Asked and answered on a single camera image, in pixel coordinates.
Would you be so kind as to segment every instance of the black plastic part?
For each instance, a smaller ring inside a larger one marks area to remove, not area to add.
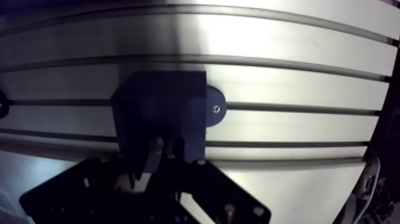
[[[206,118],[207,127],[214,126],[224,119],[227,110],[226,100],[221,91],[207,86]]]
[[[111,97],[117,140],[136,178],[157,169],[160,158],[149,143],[158,137],[185,139],[188,163],[204,158],[206,87],[204,71],[143,71],[117,89]]]
[[[191,164],[190,193],[217,223],[228,223],[227,206],[234,209],[230,223],[269,223],[271,212],[231,181],[209,161]]]
[[[3,119],[10,112],[11,101],[0,91],[0,119]]]
[[[268,208],[209,162],[182,160],[184,143],[164,154],[143,194],[114,189],[121,158],[101,163],[88,159],[23,194],[20,204],[36,224],[53,223],[198,223],[180,205],[188,192],[216,223],[268,223]],[[233,213],[226,207],[232,206]]]

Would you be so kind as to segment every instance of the screw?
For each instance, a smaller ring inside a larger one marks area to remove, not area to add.
[[[264,214],[264,209],[262,207],[254,207],[253,212],[256,216],[260,217]]]
[[[221,111],[221,107],[218,105],[215,105],[212,107],[212,112],[214,112],[215,114],[219,113]]]
[[[205,164],[205,160],[197,160],[197,164],[203,166]]]

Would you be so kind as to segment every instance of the cable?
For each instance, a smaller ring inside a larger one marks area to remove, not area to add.
[[[372,186],[372,192],[371,192],[370,198],[369,198],[368,201],[364,204],[364,207],[361,209],[361,211],[360,211],[360,213],[358,214],[358,216],[354,219],[353,224],[357,224],[358,221],[360,221],[360,219],[361,219],[361,217],[363,216],[363,214],[365,213],[365,211],[367,210],[368,206],[369,206],[370,203],[371,203],[372,197],[374,196],[375,188],[376,188],[376,185],[377,185],[377,183],[378,183],[379,172],[380,172],[380,160],[379,160],[378,156],[376,156],[376,154],[375,154],[372,150],[369,150],[369,151],[372,153],[372,155],[376,158],[376,161],[377,161],[377,169],[376,169],[376,175],[375,175],[375,182],[374,182],[374,185]]]

